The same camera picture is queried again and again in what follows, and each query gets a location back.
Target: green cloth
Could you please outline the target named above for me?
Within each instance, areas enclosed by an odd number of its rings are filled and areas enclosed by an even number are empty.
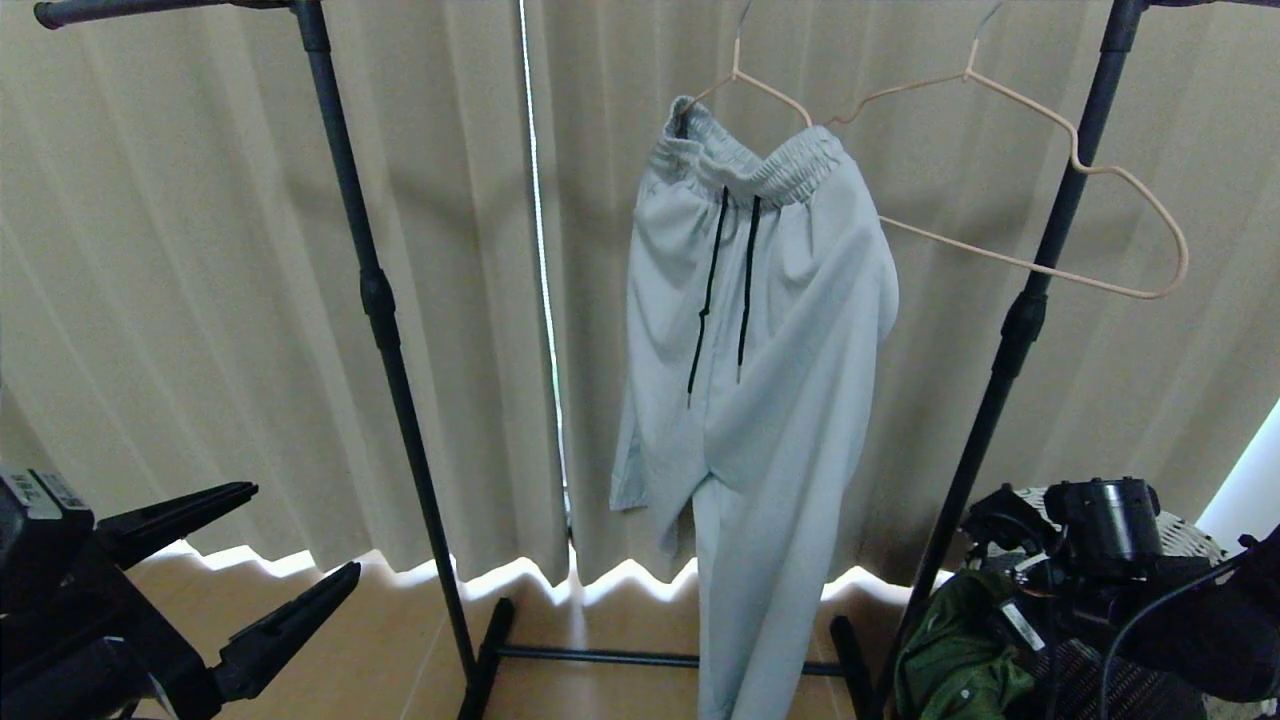
[[[897,659],[893,694],[901,720],[1002,720],[1036,680],[987,618],[1014,593],[1000,573],[961,570],[933,598]]]

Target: pants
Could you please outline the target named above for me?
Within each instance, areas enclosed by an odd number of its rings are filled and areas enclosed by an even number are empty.
[[[767,159],[704,108],[640,183],[630,378],[611,505],[676,547],[690,501],[701,720],[781,720],[861,454],[897,273],[854,160],[823,127]]]

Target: clothing rack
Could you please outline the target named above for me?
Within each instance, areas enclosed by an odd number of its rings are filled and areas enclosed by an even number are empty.
[[[1152,0],[1149,4],[1187,6],[1212,0]],[[1276,5],[1280,0],[1243,0],[1251,4]],[[399,423],[404,451],[408,455],[413,486],[419,505],[426,524],[431,552],[436,559],[440,589],[448,610],[449,625],[457,644],[462,671],[466,676],[466,694],[458,711],[460,720],[479,720],[484,716],[489,694],[497,680],[498,667],[503,657],[530,660],[567,660],[575,662],[611,662],[623,665],[650,665],[664,667],[698,667],[698,656],[634,652],[614,650],[572,650],[562,647],[530,646],[508,642],[516,616],[516,606],[509,598],[500,598],[494,607],[479,653],[472,650],[471,634],[466,616],[462,612],[462,600],[457,579],[449,561],[449,544],[440,519],[440,507],[435,497],[426,451],[419,429],[417,413],[410,389],[404,357],[401,352],[399,329],[396,323],[396,300],[390,283],[378,260],[374,246],[369,214],[364,193],[360,188],[360,176],[352,154],[351,137],[342,109],[334,73],[332,46],[325,27],[321,3],[316,0],[61,0],[58,3],[37,3],[36,19],[50,29],[72,23],[115,18],[180,8],[211,5],[239,5],[251,9],[288,8],[298,22],[302,46],[311,64],[311,76],[324,119],[329,150],[333,155],[342,202],[351,227],[352,242],[360,266],[360,297],[369,315],[374,341],[381,354],[387,384],[390,389],[396,418]],[[1102,37],[1101,58],[1093,76],[1088,100],[1079,124],[1079,156],[1085,164],[1092,164],[1107,114],[1115,100],[1120,73],[1125,56],[1133,47],[1138,22],[1147,9],[1148,0],[1112,0],[1111,14]],[[1085,176],[1070,165],[1059,184],[1053,209],[1050,213],[1044,233],[1041,238],[1036,263],[1055,266],[1066,242],[1068,232],[1084,193]],[[978,407],[969,439],[960,455],[955,477],[947,491],[946,500],[934,523],[928,546],[915,574],[915,583],[902,620],[897,626],[888,657],[881,670],[878,683],[872,684],[870,669],[867,664],[852,623],[846,616],[837,616],[831,623],[831,635],[838,655],[838,662],[806,662],[808,675],[840,676],[845,679],[859,720],[879,720],[884,702],[888,700],[895,660],[899,648],[914,623],[920,616],[933,582],[942,566],[943,557],[959,527],[969,493],[973,491],[978,470],[991,445],[996,424],[1004,409],[1005,400],[1014,380],[1021,370],[1032,343],[1039,336],[1047,309],[1047,288],[1050,277],[1030,273],[1027,284],[1018,295],[1005,316],[1001,328],[1001,341],[992,364],[991,380]]]

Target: curtain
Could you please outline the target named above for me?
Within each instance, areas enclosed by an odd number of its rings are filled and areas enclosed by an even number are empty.
[[[567,573],[506,3],[325,3],[458,574]],[[0,18],[5,455],[99,516],[230,480],[193,539],[430,559],[297,24]]]
[[[630,213],[671,100],[727,74],[741,4],[531,0],[535,128],[566,470],[584,580],[626,557],[671,578],[643,512],[608,511],[621,388]],[[877,90],[959,72],[991,4],[765,3],[742,69],[817,122]],[[1110,3],[1009,3],[977,67],[1078,118]],[[1096,475],[1151,480],[1196,518],[1280,395],[1280,13],[1146,13],[1098,160],[1148,181],[1190,238],[1185,284],[1158,302],[1055,282],[1048,320],[1004,413],[974,498]],[[759,154],[801,127],[741,83],[717,117]],[[891,218],[1034,255],[1065,165],[1052,123],[955,83],[868,106],[837,135]],[[1091,181],[1061,266],[1161,287],[1174,250],[1115,179]],[[887,228],[901,283],[870,433],[845,495],[832,575],[858,562],[910,582],[1025,272]]]
[[[47,32],[0,10],[0,452],[63,471],[100,515],[261,487],[196,538],[333,566],[430,557],[293,19],[182,10]],[[978,68],[1079,115],[1110,3],[1010,3]],[[590,582],[671,578],[643,514],[607,509],[635,186],[669,102],[728,70],[737,3],[529,0],[564,514],[513,1],[325,4],[374,234],[462,578],[532,559]],[[744,68],[817,120],[956,72],[987,4],[758,0]],[[975,489],[1133,474],[1194,518],[1280,395],[1280,12],[1151,9],[1100,161],[1183,223],[1170,299],[1055,282]],[[733,86],[758,152],[800,126]],[[952,85],[838,129],[887,217],[1030,258],[1065,163],[1052,124]],[[833,574],[904,582],[1025,273],[888,229],[902,288]],[[1172,249],[1091,181],[1062,266],[1160,286]]]

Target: floor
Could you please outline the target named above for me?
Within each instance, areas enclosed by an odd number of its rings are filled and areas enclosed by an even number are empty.
[[[179,555],[140,565],[131,577],[212,665],[232,633],[297,596],[319,574],[310,569],[276,578],[257,561],[210,570],[198,557]],[[698,651],[695,580],[671,602],[655,600],[636,580],[623,580],[591,603],[571,585],[557,603],[539,582],[522,575],[466,602],[475,643],[503,596],[516,602],[516,642]],[[878,662],[897,612],[859,585],[846,587],[823,603],[810,660],[835,660],[827,625],[833,615],[850,614]],[[404,580],[385,565],[367,564],[357,589],[275,682],[257,700],[228,705],[219,717],[443,719],[457,715],[462,691],[439,580]],[[696,694],[696,673],[687,669],[507,659],[486,717],[692,719]],[[143,706],[138,716],[161,714]],[[841,680],[800,682],[791,719],[852,716]]]

